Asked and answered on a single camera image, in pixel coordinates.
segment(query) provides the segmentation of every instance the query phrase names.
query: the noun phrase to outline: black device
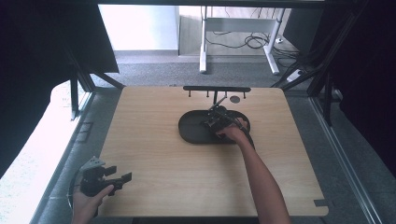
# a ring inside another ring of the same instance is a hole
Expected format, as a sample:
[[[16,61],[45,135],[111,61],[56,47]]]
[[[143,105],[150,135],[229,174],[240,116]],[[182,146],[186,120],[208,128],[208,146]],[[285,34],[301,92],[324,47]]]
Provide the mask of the black device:
[[[102,189],[105,189],[109,185],[113,185],[114,189],[108,194],[108,196],[113,196],[116,190],[122,189],[125,183],[132,180],[132,173],[122,175],[121,178],[106,179],[106,176],[114,175],[117,172],[117,166],[105,168],[105,164],[106,163],[99,158],[92,157],[76,171],[70,182],[67,195],[71,208],[73,208],[73,193],[75,187],[79,186],[83,194],[93,197]]]
[[[250,88],[244,87],[202,87],[202,86],[186,86],[183,87],[185,91],[207,91],[207,96],[210,91],[214,92],[213,105],[207,110],[192,110],[185,113],[178,122],[178,129],[180,136],[187,142],[193,144],[235,144],[235,141],[229,139],[224,134],[218,135],[217,131],[223,128],[236,124],[247,136],[250,144],[253,145],[253,141],[249,135],[250,122],[248,117],[243,113],[235,110],[228,110],[225,106],[220,105],[225,99],[228,99],[228,91],[243,92],[244,98],[245,93],[250,91]],[[225,91],[225,95],[222,99],[217,101],[218,91]],[[239,99],[233,101],[235,96],[230,97],[233,103],[238,103]],[[237,118],[242,118],[247,122],[245,128]]]

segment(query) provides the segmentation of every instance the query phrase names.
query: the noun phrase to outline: human hand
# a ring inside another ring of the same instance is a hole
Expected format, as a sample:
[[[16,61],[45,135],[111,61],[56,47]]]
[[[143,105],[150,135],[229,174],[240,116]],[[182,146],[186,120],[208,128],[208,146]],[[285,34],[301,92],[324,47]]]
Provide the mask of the human hand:
[[[96,209],[102,204],[102,200],[114,189],[113,185],[102,189],[93,197],[88,197],[79,188],[73,194],[73,220],[72,224],[86,224],[95,215]]]
[[[246,128],[248,126],[248,123],[244,121],[242,118],[237,119],[243,126]],[[239,129],[239,127],[232,123],[228,127],[223,128],[222,130],[216,132],[216,134],[225,134],[227,137],[229,137],[231,140],[238,142],[244,138],[246,138],[245,134],[242,132],[242,130]]]

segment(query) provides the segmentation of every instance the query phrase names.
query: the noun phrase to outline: black control device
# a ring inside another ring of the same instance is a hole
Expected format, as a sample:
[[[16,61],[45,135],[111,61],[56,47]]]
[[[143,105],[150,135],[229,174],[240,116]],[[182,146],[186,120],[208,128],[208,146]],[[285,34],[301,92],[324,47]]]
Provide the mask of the black control device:
[[[122,175],[121,178],[106,179],[106,176],[114,175],[117,172],[117,166],[105,168],[104,165],[104,161],[92,157],[76,171],[75,176],[70,182],[67,195],[71,208],[73,208],[73,193],[75,187],[79,187],[79,190],[83,194],[93,197],[102,189],[105,189],[109,185],[113,185],[114,189],[108,194],[108,196],[113,196],[116,190],[122,189],[125,183],[132,180],[132,173]]]

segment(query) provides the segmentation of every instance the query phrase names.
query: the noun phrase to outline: desk leg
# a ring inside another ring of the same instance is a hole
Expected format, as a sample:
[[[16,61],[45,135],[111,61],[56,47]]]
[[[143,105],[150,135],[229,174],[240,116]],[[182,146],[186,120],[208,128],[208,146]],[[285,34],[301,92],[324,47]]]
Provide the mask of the desk leg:
[[[199,72],[206,72],[206,12],[207,7],[205,7],[204,17],[202,18],[202,41],[201,41],[201,52],[199,58]]]
[[[279,31],[280,24],[282,23],[282,18],[284,13],[285,13],[285,8],[281,8],[276,17],[276,23],[271,33],[270,42],[268,43],[268,46],[264,46],[265,55],[267,56],[268,63],[270,64],[271,71],[273,72],[274,75],[279,74],[279,69],[277,68],[276,62],[274,60],[274,56],[272,55],[271,51],[274,47],[277,32]]]

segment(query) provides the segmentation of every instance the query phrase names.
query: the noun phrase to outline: forearm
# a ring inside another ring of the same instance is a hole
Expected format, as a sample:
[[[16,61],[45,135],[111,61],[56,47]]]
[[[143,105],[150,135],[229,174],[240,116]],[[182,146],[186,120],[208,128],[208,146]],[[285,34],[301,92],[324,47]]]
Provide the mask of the forearm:
[[[282,192],[262,159],[245,136],[236,143],[242,151],[260,223],[290,223]]]

